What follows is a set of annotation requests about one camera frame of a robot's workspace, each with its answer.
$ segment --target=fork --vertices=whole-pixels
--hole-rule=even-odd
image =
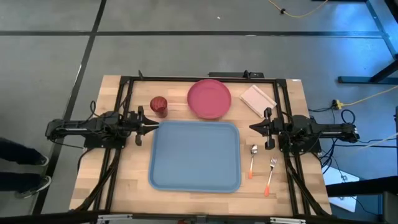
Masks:
[[[276,165],[276,161],[277,161],[277,159],[275,157],[271,158],[271,163],[269,164],[269,166],[271,167],[271,172],[269,173],[268,183],[267,183],[266,190],[264,191],[264,196],[268,196],[269,195],[269,184],[271,182],[272,171],[274,170],[274,167]]]

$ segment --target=person's leg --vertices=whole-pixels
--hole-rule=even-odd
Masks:
[[[0,158],[18,164],[45,166],[48,159],[35,149],[0,137]]]
[[[39,174],[0,172],[0,191],[16,191],[17,198],[28,198],[51,184],[51,177]]]
[[[0,172],[0,191],[24,192],[38,186],[42,177],[39,174],[17,174]]]

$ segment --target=red plastic cup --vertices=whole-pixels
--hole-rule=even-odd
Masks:
[[[167,100],[164,97],[156,96],[150,101],[149,106],[159,118],[167,116]]]

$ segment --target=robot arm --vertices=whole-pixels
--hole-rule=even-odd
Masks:
[[[126,118],[118,112],[108,111],[85,121],[55,119],[47,125],[45,136],[54,141],[65,136],[80,135],[86,139],[84,146],[88,148],[120,148],[124,147],[126,138],[136,132],[136,144],[140,146],[141,135],[157,129],[158,124],[146,118],[143,107],[139,106],[137,113],[130,111]]]
[[[357,142],[359,134],[356,126],[351,123],[343,124],[318,124],[314,119],[303,115],[294,115],[290,123],[283,123],[280,118],[271,121],[271,108],[264,111],[265,120],[258,124],[250,125],[250,128],[267,136],[266,149],[275,147],[273,134],[279,135],[290,143],[288,147],[293,152],[302,152],[314,145],[320,138],[337,138],[346,142]]]

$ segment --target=orange handle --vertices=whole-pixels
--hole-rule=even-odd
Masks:
[[[269,195],[269,185],[267,185],[266,190],[264,191],[264,196]]]
[[[249,179],[253,178],[253,155],[251,156],[250,170],[249,170]]]

